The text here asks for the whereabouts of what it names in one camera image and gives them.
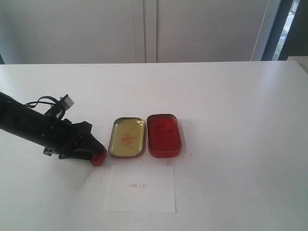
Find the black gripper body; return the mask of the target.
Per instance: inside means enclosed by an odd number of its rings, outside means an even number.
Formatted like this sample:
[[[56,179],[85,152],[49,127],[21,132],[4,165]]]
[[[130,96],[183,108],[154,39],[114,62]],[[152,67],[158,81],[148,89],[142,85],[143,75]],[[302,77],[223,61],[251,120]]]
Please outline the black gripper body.
[[[83,121],[72,124],[67,119],[50,127],[47,137],[44,140],[43,154],[51,156],[79,149],[79,139],[82,135],[91,133],[92,124]]]

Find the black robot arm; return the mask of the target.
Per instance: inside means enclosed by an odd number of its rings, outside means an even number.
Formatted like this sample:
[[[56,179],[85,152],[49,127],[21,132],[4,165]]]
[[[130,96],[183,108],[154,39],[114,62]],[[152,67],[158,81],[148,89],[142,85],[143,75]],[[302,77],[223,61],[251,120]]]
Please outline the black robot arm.
[[[56,154],[59,159],[87,160],[93,166],[102,165],[107,150],[91,133],[92,124],[73,124],[64,117],[74,104],[69,95],[59,100],[42,96],[22,104],[0,94],[0,128],[44,147],[43,154]]]

